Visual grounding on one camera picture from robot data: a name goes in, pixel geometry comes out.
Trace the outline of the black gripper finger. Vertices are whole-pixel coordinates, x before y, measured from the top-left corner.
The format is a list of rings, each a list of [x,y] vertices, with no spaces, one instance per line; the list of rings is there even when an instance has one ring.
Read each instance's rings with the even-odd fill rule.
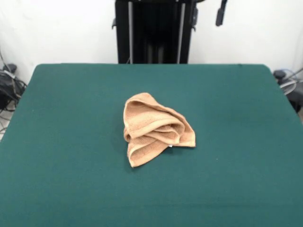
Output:
[[[228,0],[221,0],[221,5],[220,5],[219,9],[217,10],[217,16],[216,16],[216,22],[215,22],[216,26],[221,26],[223,24],[227,2],[228,2]]]

